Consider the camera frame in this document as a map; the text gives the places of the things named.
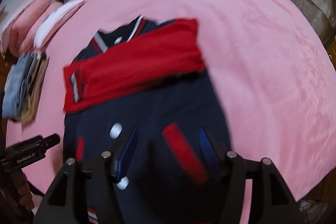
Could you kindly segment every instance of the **pink bedsheet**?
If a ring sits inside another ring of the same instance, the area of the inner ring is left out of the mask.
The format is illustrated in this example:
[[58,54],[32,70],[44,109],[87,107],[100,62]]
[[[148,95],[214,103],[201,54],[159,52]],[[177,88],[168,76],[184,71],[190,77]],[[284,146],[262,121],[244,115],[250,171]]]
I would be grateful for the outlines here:
[[[21,129],[10,122],[8,144],[63,134],[62,67],[99,28],[112,31],[139,14],[159,22],[199,19],[199,46],[241,156],[270,157],[297,199],[335,167],[336,73],[313,28],[289,0],[87,0],[47,49],[50,62],[35,123]],[[58,146],[25,172],[46,191],[61,165]]]

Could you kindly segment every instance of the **stack of pillows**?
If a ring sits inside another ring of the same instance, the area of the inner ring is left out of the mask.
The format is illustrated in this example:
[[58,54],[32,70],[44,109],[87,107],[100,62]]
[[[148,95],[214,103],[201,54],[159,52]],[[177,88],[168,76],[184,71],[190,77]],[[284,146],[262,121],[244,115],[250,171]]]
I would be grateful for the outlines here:
[[44,51],[51,37],[86,0],[62,4],[51,0],[26,0],[2,29],[0,51],[8,49],[15,57],[32,51]]

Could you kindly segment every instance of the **blue denim jeans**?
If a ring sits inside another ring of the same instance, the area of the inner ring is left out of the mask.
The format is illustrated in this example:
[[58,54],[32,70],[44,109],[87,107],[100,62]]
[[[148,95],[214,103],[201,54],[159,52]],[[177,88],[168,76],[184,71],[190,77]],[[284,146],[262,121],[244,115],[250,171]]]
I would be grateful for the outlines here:
[[5,85],[5,96],[2,103],[2,117],[15,119],[21,113],[27,93],[28,79],[33,72],[37,60],[36,53],[20,55],[17,64],[12,65]]

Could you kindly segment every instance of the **metal screw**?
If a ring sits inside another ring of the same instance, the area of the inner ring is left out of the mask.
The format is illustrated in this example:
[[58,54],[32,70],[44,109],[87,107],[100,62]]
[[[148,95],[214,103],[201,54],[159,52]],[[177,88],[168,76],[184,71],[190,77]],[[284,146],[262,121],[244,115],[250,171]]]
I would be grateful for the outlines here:
[[237,157],[237,154],[236,154],[236,152],[233,152],[233,151],[229,151],[228,153],[227,153],[227,156],[229,157],[229,158],[235,158],[235,157]]
[[66,161],[67,165],[73,165],[75,162],[76,162],[76,160],[74,158],[69,158]]
[[266,164],[266,165],[271,165],[272,164],[272,161],[269,159],[269,158],[264,158],[262,160],[263,164]]
[[105,152],[101,153],[101,156],[104,159],[107,159],[107,158],[111,157],[111,152],[110,151],[105,151]]

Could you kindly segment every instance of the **folded clothes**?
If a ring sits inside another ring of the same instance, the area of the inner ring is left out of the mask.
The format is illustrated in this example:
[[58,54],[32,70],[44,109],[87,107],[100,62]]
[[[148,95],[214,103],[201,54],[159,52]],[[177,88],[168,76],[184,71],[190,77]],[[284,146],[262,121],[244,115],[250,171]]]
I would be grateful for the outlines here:
[[23,108],[20,119],[24,126],[30,123],[36,116],[37,108],[40,102],[42,84],[48,67],[49,58],[41,58],[39,65],[36,66],[36,74],[32,80],[31,88],[28,92],[27,103]]
[[26,102],[28,79],[33,73],[36,60],[36,53],[22,54],[16,65],[11,67],[2,103],[2,117],[4,119],[15,119],[20,115]]
[[204,70],[197,21],[173,23],[64,68],[65,112],[145,90],[158,80]]

